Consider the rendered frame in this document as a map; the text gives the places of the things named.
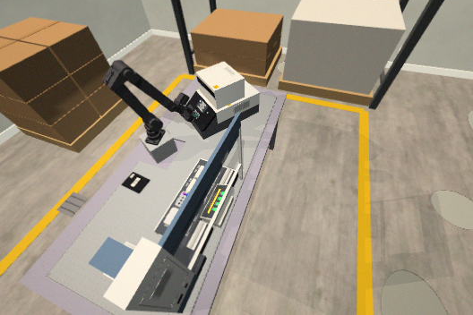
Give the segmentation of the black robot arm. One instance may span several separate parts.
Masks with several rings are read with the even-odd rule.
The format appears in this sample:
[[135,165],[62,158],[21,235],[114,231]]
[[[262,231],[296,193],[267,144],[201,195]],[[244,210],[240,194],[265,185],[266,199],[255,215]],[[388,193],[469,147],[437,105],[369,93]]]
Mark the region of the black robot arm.
[[111,64],[102,81],[142,119],[147,133],[146,143],[159,145],[165,134],[165,130],[161,129],[163,123],[153,113],[149,112],[124,85],[127,81],[133,83],[134,86],[159,102],[170,112],[178,112],[187,122],[191,123],[195,120],[195,117],[191,114],[193,110],[184,106],[189,100],[186,94],[179,93],[177,98],[172,101],[121,60],[115,60]]

